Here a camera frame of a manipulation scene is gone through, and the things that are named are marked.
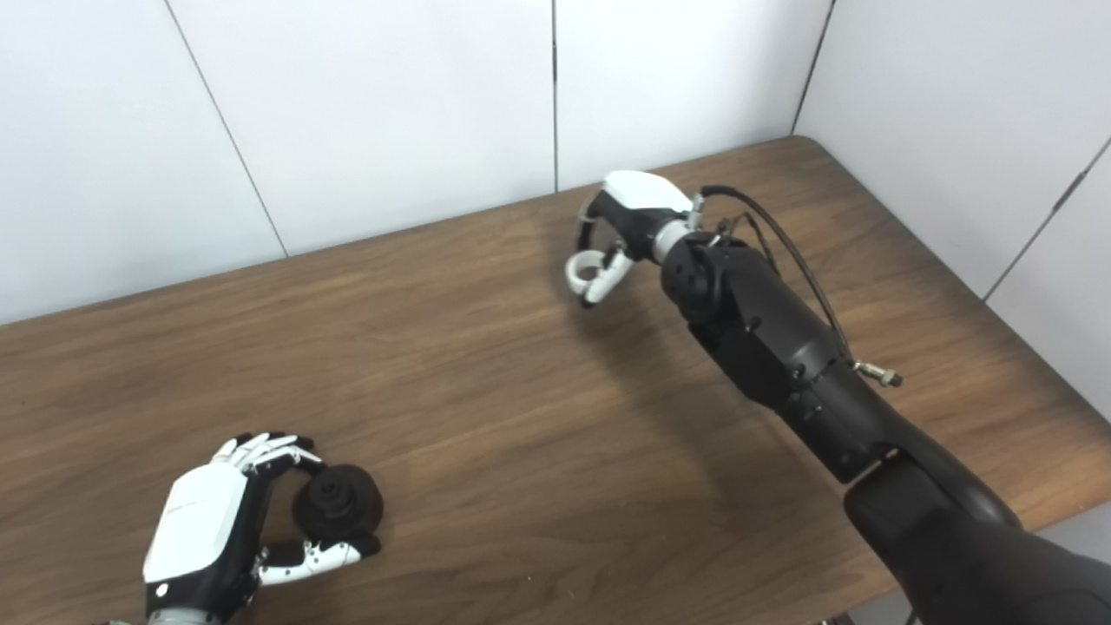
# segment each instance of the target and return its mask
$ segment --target white wall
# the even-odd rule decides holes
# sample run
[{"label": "white wall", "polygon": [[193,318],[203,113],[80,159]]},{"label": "white wall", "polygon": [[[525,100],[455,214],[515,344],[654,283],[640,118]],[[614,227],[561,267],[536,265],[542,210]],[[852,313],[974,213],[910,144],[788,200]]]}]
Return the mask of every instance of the white wall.
[{"label": "white wall", "polygon": [[1111,129],[1111,3],[838,2],[797,132],[980,295]]},{"label": "white wall", "polygon": [[1111,157],[1104,152],[988,303],[1111,419],[1109,234]]},{"label": "white wall", "polygon": [[0,4],[0,324],[282,256],[161,2]]},{"label": "white wall", "polygon": [[784,135],[829,0],[556,4],[0,7],[0,323]]},{"label": "white wall", "polygon": [[558,0],[559,185],[790,134],[830,0]]},{"label": "white wall", "polygon": [[287,249],[550,193],[549,0],[171,0]]}]

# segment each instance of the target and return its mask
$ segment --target wire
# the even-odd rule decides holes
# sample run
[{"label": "wire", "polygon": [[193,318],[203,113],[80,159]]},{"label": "wire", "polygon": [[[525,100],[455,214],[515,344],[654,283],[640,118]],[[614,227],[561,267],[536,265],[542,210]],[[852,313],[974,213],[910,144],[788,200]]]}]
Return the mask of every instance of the wire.
[{"label": "wire", "polygon": [[787,235],[787,232],[783,230],[783,228],[780,226],[780,224],[775,221],[775,219],[772,218],[772,215],[768,212],[768,210],[764,209],[764,206],[760,205],[757,202],[757,200],[750,198],[749,195],[727,184],[709,184],[707,187],[702,187],[702,190],[700,192],[702,193],[703,198],[710,198],[713,195],[729,195],[733,199],[738,199],[748,204],[753,212],[759,214],[760,218],[763,219],[765,223],[768,223],[768,226],[771,228],[771,231],[775,232],[775,235],[779,238],[780,242],[782,242],[783,246],[787,248],[787,251],[790,252],[791,258],[794,259],[794,263],[798,264],[799,270],[802,271],[802,276],[805,278],[807,283],[810,284],[810,290],[812,290],[814,292],[814,296],[818,298],[818,303],[822,306],[822,311],[825,314],[825,319],[829,321],[830,327],[837,334],[838,341],[840,341],[841,343],[841,351],[844,357],[855,363],[855,359],[852,357],[852,351],[849,350],[849,340],[845,339],[844,336],[844,330],[841,327],[841,323],[837,321],[837,315],[833,312],[833,306],[830,305],[829,299],[825,296],[825,291],[823,291],[821,284],[818,283],[818,276],[814,275],[814,272],[810,269],[810,265],[807,264],[807,259],[802,256],[802,252],[799,251],[799,248],[794,244],[794,241],[791,240],[791,236]]},{"label": "wire", "polygon": [[760,241],[760,246],[763,248],[764,256],[768,258],[768,264],[771,264],[771,270],[774,271],[777,275],[781,274],[779,272],[779,266],[775,264],[775,256],[771,253],[771,245],[768,244],[768,239],[764,238],[763,230],[760,229],[760,223],[758,223],[757,220],[752,218],[752,213],[748,211],[744,211],[744,218],[749,221],[749,225],[755,230],[757,239]]}]

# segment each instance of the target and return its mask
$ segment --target black rubber object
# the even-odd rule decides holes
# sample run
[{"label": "black rubber object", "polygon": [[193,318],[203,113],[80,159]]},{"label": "black rubber object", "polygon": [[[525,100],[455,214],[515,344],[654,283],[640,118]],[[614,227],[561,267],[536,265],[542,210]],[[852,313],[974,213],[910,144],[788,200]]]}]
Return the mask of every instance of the black rubber object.
[{"label": "black rubber object", "polygon": [[374,481],[354,465],[326,468],[293,501],[293,522],[306,536],[319,541],[370,536],[383,513],[382,494]]}]

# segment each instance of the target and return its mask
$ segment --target wood grain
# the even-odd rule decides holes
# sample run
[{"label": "wood grain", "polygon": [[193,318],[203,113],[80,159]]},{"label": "wood grain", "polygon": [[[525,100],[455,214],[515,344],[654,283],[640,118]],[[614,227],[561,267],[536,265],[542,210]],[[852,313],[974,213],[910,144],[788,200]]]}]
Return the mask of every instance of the wood grain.
[{"label": "wood grain", "polygon": [[[1029,526],[1111,500],[1111,426],[819,145],[661,172],[781,219],[854,352],[907,376],[890,401]],[[891,588],[841,487],[699,352],[654,266],[575,304],[588,192],[0,329],[0,619],[141,621],[171,482],[267,430],[373,473],[384,551],[263,591],[244,623],[803,623]],[[289,480],[268,534],[290,532]]]}]

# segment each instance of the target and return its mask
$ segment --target panel seam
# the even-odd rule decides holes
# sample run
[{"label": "panel seam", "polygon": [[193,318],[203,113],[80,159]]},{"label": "panel seam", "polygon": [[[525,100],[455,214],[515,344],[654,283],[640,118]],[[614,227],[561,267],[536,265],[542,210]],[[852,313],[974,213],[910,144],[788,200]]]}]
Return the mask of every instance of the panel seam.
[{"label": "panel seam", "polygon": [[181,22],[178,21],[178,16],[173,12],[173,7],[170,6],[170,0],[162,1],[166,4],[166,10],[170,12],[170,19],[173,20],[173,26],[178,29],[178,36],[181,37],[181,42],[186,46],[186,51],[189,52],[189,59],[192,61],[193,68],[197,70],[197,75],[200,77],[201,84],[204,85],[204,92],[208,93],[209,101],[212,102],[212,108],[216,109],[216,114],[220,118],[220,124],[223,125],[223,131],[228,135],[228,140],[231,141],[232,149],[236,150],[236,157],[239,159],[239,164],[243,168],[243,172],[247,174],[247,180],[251,183],[254,196],[259,200],[259,205],[262,206],[262,212],[267,215],[267,221],[270,222],[270,229],[273,230],[274,236],[278,239],[278,244],[281,245],[281,252],[286,255],[286,258],[289,258],[289,249],[286,248],[286,241],[282,240],[281,232],[278,231],[278,225],[274,223],[274,219],[270,214],[270,209],[267,208],[267,202],[262,199],[259,185],[254,182],[254,175],[251,174],[250,168],[247,167],[247,160],[243,159],[243,152],[239,149],[239,143],[236,142],[236,137],[231,133],[231,128],[228,125],[228,120],[223,117],[223,111],[220,110],[220,104],[216,101],[216,95],[212,94],[212,88],[209,87],[208,79],[204,78],[204,72],[201,71],[201,65],[197,62],[197,54],[193,53],[193,49],[189,44],[189,40],[186,38],[186,31],[181,28]]},{"label": "panel seam", "polygon": [[556,1],[552,0],[552,188],[559,192],[559,48],[556,38]]},{"label": "panel seam", "polygon": [[1007,279],[1007,275],[1010,274],[1011,270],[1013,270],[1014,266],[1019,263],[1019,261],[1022,260],[1022,256],[1025,255],[1027,251],[1030,249],[1030,245],[1034,244],[1034,241],[1038,239],[1039,235],[1041,235],[1045,226],[1049,225],[1049,222],[1053,219],[1053,216],[1055,216],[1057,213],[1060,212],[1060,210],[1064,206],[1064,203],[1069,201],[1069,198],[1072,196],[1072,193],[1077,190],[1078,187],[1080,187],[1080,183],[1084,181],[1084,178],[1088,177],[1088,172],[1091,171],[1093,167],[1095,167],[1095,163],[1099,162],[1100,158],[1103,157],[1103,153],[1107,152],[1108,145],[1111,145],[1111,137],[1108,137],[1108,140],[1103,142],[1103,145],[1100,147],[1100,149],[1095,152],[1095,155],[1092,157],[1092,160],[1088,162],[1088,167],[1082,169],[1080,173],[1077,173],[1077,177],[1072,179],[1072,182],[1069,182],[1069,185],[1065,187],[1064,192],[1061,193],[1061,196],[1058,198],[1057,202],[1053,203],[1053,206],[1050,208],[1049,214],[1045,215],[1045,219],[1042,219],[1041,224],[1038,225],[1037,230],[1034,230],[1033,235],[1031,235],[1030,239],[1025,242],[1025,244],[1022,245],[1022,249],[1019,250],[1019,253],[1007,265],[1007,269],[1003,269],[1003,272],[1000,273],[999,278],[995,280],[995,283],[991,284],[991,288],[988,289],[988,292],[984,293],[983,295],[984,303],[987,303],[988,298],[990,298],[995,292],[995,289],[998,289],[999,285],[1003,283],[1003,280]]},{"label": "panel seam", "polygon": [[814,68],[818,67],[818,56],[822,52],[822,43],[825,42],[825,32],[830,28],[830,19],[833,17],[833,7],[837,0],[830,0],[830,8],[825,11],[825,23],[822,24],[822,33],[818,37],[818,47],[814,48],[814,58],[810,60],[810,71],[807,72],[807,82],[802,85],[802,95],[799,97],[799,108],[794,110],[794,120],[791,121],[791,134],[799,125],[799,117],[802,115],[802,104],[807,101],[807,93],[810,91],[810,81],[814,78]]}]

